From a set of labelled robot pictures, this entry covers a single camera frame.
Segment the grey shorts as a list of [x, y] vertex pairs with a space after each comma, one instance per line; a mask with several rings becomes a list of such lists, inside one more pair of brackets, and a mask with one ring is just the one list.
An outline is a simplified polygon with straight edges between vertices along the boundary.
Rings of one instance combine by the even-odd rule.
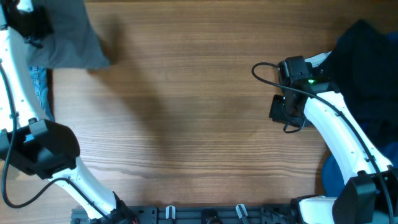
[[39, 0], [53, 32], [41, 41], [42, 47], [29, 46], [27, 63], [44, 68], [101, 69], [110, 61], [90, 24], [83, 0]]

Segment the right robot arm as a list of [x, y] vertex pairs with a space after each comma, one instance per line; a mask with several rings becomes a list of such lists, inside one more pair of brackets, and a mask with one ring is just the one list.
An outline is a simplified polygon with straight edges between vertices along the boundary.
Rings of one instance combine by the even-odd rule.
[[343, 95], [328, 76], [316, 75], [301, 56], [277, 66], [281, 95], [273, 121], [295, 131], [313, 125], [326, 142], [343, 177], [338, 197], [309, 196], [294, 201], [299, 223], [397, 223], [397, 169], [368, 139]]

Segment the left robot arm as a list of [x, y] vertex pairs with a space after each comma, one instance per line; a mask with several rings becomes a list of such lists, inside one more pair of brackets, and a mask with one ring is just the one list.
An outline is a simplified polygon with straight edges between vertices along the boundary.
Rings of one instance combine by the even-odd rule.
[[[57, 184], [85, 209], [90, 223], [138, 223], [136, 214], [83, 163], [73, 131], [49, 120], [37, 99], [24, 46], [41, 47], [39, 40], [51, 31], [44, 7], [1, 1], [2, 199], [10, 208], [23, 208]], [[28, 201], [13, 203], [7, 194], [10, 166], [49, 182]]]

